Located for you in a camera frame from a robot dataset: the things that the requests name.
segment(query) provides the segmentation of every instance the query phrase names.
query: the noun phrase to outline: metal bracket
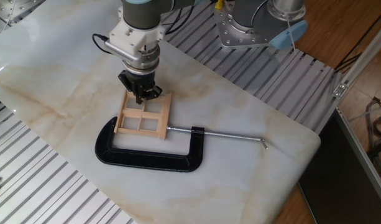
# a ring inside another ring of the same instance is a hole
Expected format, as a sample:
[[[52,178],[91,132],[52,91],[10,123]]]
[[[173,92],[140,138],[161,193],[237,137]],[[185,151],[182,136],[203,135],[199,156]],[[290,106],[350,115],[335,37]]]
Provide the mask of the metal bracket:
[[[96,157],[105,164],[177,172],[196,170],[203,160],[204,128],[192,127],[189,154],[116,149],[112,147],[117,117],[112,118],[99,133],[95,144]]]
[[[348,85],[345,83],[338,84],[337,88],[335,88],[333,92],[333,97],[342,98],[348,88]]]
[[[243,27],[233,19],[234,2],[223,2],[222,9],[214,9],[222,47],[226,49],[246,49],[265,47],[269,42],[257,33],[254,28]]]

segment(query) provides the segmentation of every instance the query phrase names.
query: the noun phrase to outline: wire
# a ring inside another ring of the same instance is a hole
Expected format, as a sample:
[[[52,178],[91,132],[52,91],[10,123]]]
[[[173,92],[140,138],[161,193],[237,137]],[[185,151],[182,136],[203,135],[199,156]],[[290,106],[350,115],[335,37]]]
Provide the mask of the wire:
[[[294,52],[295,52],[294,38],[292,37],[292,31],[291,31],[290,21],[288,20],[288,18],[287,18],[287,25],[288,25],[288,30],[290,31],[290,37],[291,37],[292,47],[294,48]]]
[[[163,26],[165,26],[165,25],[175,25],[180,20],[180,17],[181,17],[181,14],[182,14],[182,10],[183,10],[182,8],[179,9],[179,13],[177,15],[177,18],[175,18],[175,20],[173,22],[168,23],[168,24],[163,24]]]
[[[175,29],[173,29],[173,30],[168,30],[168,31],[166,31],[165,35],[172,34],[173,32],[175,32],[175,31],[177,31],[178,29],[180,29],[180,28],[186,23],[186,21],[190,18],[191,13],[193,12],[193,9],[194,9],[194,8],[195,8],[195,6],[192,6],[192,7],[190,8],[188,15],[187,15],[186,18],[182,21],[182,23],[179,24],[179,26],[178,26],[177,28],[175,28]]]
[[[342,63],[340,63],[337,66],[337,69],[335,69],[335,72],[340,72],[341,70],[344,70],[348,66],[352,65],[353,63],[355,63],[357,61],[357,59],[359,59],[360,55],[361,55],[361,53],[356,55],[356,56],[354,56],[354,57],[352,57],[352,58],[350,58],[350,59],[348,59],[348,60],[346,60],[346,61],[344,61],[344,62],[342,62]]]
[[[11,11],[11,13],[9,15],[8,21],[6,22],[6,24],[4,26],[4,29],[1,32],[5,31],[6,27],[8,26],[9,22],[11,21],[12,14],[14,13],[15,5],[16,5],[16,0],[14,0],[14,5],[12,6],[12,11]]]
[[[93,40],[93,43],[98,47],[98,49],[101,50],[101,51],[103,51],[104,53],[112,54],[112,53],[108,52],[107,50],[102,49],[102,48],[99,46],[99,44],[96,42],[95,37],[99,37],[99,39],[103,40],[103,42],[106,42],[107,40],[109,40],[109,37],[106,37],[106,36],[101,35],[101,34],[92,34],[92,40]]]
[[[364,117],[365,115],[374,113],[374,112],[376,112],[376,111],[378,111],[378,110],[381,110],[381,108],[377,108],[377,109],[374,109],[374,110],[370,110],[370,111],[368,111],[368,112],[366,112],[366,113],[364,113],[364,114],[362,114],[362,115],[359,115],[359,116],[357,116],[357,117],[355,117],[355,118],[350,119],[348,122],[356,121],[356,120],[358,120],[358,119]]]

